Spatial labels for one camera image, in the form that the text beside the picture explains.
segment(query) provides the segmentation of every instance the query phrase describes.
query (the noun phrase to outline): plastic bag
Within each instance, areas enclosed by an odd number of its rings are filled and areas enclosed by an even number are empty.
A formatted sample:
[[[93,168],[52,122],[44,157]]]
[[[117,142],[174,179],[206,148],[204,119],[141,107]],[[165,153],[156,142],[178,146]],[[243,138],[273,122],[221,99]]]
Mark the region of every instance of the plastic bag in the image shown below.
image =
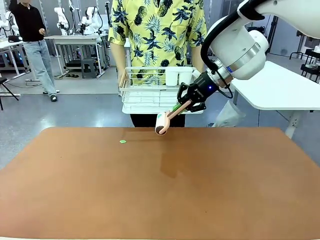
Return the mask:
[[[230,100],[224,105],[222,111],[215,120],[213,128],[236,127],[246,117]]]

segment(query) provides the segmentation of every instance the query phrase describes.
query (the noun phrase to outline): short sleeve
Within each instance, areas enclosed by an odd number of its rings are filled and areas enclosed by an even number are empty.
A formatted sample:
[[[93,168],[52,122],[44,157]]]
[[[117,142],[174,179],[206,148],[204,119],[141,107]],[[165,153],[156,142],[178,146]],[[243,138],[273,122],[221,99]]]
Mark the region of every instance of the short sleeve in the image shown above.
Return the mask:
[[[128,36],[127,13],[123,7],[123,0],[113,0],[111,10],[111,24],[108,40],[110,43],[125,45]]]
[[[186,38],[192,48],[202,46],[207,35],[204,0],[194,0]]]

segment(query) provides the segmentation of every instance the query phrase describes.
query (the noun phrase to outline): wooden tabletop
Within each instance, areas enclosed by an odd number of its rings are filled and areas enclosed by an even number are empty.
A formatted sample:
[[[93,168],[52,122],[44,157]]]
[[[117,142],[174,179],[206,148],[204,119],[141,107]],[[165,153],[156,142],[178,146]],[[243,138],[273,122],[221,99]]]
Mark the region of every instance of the wooden tabletop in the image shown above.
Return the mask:
[[[0,171],[0,236],[311,240],[319,203],[276,128],[49,128]]]

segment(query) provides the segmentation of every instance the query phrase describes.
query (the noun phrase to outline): black sweater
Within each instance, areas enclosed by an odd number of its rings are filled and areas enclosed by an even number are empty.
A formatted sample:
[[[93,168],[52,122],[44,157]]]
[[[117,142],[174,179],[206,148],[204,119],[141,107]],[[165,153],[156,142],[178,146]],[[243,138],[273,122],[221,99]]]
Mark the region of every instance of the black sweater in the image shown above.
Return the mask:
[[[36,42],[44,39],[39,30],[46,29],[46,27],[37,8],[30,5],[30,9],[28,9],[21,3],[18,4],[17,0],[11,0],[9,10],[15,17],[20,36],[24,42]]]

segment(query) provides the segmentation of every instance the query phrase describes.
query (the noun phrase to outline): man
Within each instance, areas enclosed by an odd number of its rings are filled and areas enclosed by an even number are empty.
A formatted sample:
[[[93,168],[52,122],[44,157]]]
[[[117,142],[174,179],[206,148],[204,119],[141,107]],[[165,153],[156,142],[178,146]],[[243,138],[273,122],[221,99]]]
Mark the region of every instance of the man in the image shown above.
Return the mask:
[[[58,100],[51,58],[44,40],[46,27],[37,8],[30,5],[31,0],[11,0],[9,10],[13,13],[23,40],[25,52],[31,62],[36,77],[41,81],[52,102]]]
[[[119,83],[127,76],[126,37],[133,67],[185,66],[189,43],[192,64],[202,73],[200,52],[207,34],[203,8],[203,0],[113,0],[109,41]],[[145,80],[135,80],[135,84]],[[170,125],[184,127],[185,118],[184,114],[177,116]],[[157,115],[132,114],[131,120],[135,127],[155,127]]]

